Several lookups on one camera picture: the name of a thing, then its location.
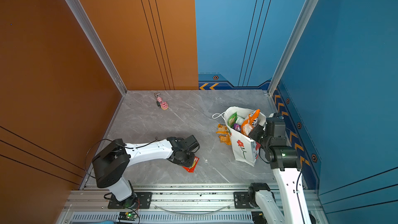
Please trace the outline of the red yellow snack packet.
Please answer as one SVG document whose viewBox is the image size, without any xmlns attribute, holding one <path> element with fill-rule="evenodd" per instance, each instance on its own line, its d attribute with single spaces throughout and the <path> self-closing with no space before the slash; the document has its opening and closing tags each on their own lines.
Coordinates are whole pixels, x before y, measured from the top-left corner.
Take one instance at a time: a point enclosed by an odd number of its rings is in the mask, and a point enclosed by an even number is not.
<svg viewBox="0 0 398 224">
<path fill-rule="evenodd" d="M 198 161 L 199 161 L 199 158 L 198 158 L 198 157 L 195 157 L 195 158 L 194 158 L 194 161 L 193 161 L 193 164 L 192 164 L 191 167 L 183 167 L 183 168 L 184 168 L 187 172 L 193 173 L 194 170 L 195 170 L 195 168 L 196 168 L 196 166 L 197 166 L 197 164 L 198 164 Z"/>
</svg>

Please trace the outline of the orange snack bag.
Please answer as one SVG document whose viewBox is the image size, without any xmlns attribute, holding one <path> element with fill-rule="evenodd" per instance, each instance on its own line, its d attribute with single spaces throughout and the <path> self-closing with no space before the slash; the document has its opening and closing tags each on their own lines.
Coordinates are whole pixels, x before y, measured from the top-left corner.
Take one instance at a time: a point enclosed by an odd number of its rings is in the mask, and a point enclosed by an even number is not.
<svg viewBox="0 0 398 224">
<path fill-rule="evenodd" d="M 257 109 L 245 118 L 240 131 L 243 135 L 249 136 L 250 132 L 257 126 L 260 113 L 260 109 Z"/>
</svg>

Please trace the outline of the white floral paper bag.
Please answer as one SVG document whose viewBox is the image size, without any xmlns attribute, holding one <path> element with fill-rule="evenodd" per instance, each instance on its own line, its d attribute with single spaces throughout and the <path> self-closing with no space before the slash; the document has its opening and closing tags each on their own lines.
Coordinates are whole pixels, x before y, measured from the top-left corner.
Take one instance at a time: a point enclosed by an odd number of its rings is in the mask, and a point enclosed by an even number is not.
<svg viewBox="0 0 398 224">
<path fill-rule="evenodd" d="M 235 160 L 244 162 L 250 166 L 254 166 L 256 164 L 257 158 L 259 156 L 260 145 L 256 141 L 252 140 L 249 136 L 245 136 L 241 132 L 237 132 L 233 128 L 230 128 L 227 121 L 228 118 L 235 112 L 237 112 L 239 116 L 246 118 L 253 111 L 255 110 L 234 106 L 229 107 L 221 114 L 216 113 L 212 116 L 213 119 L 221 117 L 224 120 L 224 124 L 229 130 Z M 264 125 L 265 120 L 265 115 L 260 113 L 258 124 Z"/>
</svg>

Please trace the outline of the green twin snack pack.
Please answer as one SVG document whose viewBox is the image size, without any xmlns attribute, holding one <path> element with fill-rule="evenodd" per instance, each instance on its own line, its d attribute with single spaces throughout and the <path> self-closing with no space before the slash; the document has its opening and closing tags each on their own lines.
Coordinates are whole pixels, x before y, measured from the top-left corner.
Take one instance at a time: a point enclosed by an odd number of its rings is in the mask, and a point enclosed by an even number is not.
<svg viewBox="0 0 398 224">
<path fill-rule="evenodd" d="M 239 126 L 241 126 L 244 122 L 245 118 L 241 117 L 238 115 L 237 112 L 233 113 L 229 118 L 228 118 L 228 126 L 230 128 L 234 128 L 234 126 L 237 124 Z"/>
</svg>

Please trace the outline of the purple white snack bag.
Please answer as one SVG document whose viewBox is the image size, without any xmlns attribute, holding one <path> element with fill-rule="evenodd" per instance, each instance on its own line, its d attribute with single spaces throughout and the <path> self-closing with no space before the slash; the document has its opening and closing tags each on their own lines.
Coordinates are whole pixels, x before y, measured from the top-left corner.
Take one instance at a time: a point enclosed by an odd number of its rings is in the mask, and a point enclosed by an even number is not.
<svg viewBox="0 0 398 224">
<path fill-rule="evenodd" d="M 237 132 L 241 132 L 241 125 L 238 123 L 233 124 L 233 129 Z"/>
</svg>

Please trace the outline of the small orange snack packet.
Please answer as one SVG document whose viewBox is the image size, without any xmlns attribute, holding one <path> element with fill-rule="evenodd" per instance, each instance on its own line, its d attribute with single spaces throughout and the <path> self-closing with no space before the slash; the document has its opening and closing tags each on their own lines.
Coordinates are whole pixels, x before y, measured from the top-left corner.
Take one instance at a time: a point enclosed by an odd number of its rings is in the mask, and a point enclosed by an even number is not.
<svg viewBox="0 0 398 224">
<path fill-rule="evenodd" d="M 216 133 L 222 136 L 226 136 L 229 135 L 229 130 L 226 125 L 218 124 Z"/>
</svg>

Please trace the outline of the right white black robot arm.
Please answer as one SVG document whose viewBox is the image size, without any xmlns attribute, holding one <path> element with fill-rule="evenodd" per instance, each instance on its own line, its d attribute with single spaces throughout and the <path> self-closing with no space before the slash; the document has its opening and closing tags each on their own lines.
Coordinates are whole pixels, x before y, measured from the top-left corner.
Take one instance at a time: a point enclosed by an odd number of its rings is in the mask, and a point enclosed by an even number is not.
<svg viewBox="0 0 398 224">
<path fill-rule="evenodd" d="M 250 206 L 262 211 L 267 224 L 314 224 L 305 200 L 302 164 L 296 149 L 288 144 L 284 117 L 273 113 L 255 131 L 265 162 L 277 181 L 283 208 L 276 204 L 270 187 L 262 183 L 250 185 Z"/>
</svg>

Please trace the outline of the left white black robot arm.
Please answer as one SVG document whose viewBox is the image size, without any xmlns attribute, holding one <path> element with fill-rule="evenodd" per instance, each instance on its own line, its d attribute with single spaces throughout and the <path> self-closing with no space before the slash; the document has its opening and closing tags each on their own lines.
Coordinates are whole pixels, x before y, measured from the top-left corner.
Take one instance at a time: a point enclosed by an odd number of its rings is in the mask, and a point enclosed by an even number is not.
<svg viewBox="0 0 398 224">
<path fill-rule="evenodd" d="M 98 188 L 108 189 L 111 200 L 132 206 L 138 199 L 132 184 L 123 177 L 126 168 L 151 160 L 163 159 L 184 168 L 193 168 L 198 162 L 195 153 L 200 149 L 193 136 L 185 139 L 169 137 L 145 144 L 125 143 L 122 139 L 110 143 L 91 161 Z"/>
</svg>

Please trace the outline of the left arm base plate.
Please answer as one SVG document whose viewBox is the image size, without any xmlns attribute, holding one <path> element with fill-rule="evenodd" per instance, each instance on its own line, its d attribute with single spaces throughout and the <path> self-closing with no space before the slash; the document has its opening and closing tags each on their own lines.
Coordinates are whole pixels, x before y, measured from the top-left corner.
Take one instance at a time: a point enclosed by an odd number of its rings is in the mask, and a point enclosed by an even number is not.
<svg viewBox="0 0 398 224">
<path fill-rule="evenodd" d="M 104 195 L 104 199 L 108 200 L 108 209 L 149 209 L 152 192 L 135 192 L 123 201 L 118 201 L 114 194 L 108 193 Z"/>
</svg>

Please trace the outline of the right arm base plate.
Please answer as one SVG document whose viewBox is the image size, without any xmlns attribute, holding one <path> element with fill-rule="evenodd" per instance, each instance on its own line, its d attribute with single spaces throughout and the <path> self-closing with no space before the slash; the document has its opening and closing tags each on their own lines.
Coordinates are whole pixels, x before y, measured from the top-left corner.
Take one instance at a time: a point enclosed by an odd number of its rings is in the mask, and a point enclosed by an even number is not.
<svg viewBox="0 0 398 224">
<path fill-rule="evenodd" d="M 247 209 L 247 208 L 258 208 L 258 206 L 252 202 L 248 192 L 238 191 L 233 193 L 234 206 L 236 209 Z"/>
</svg>

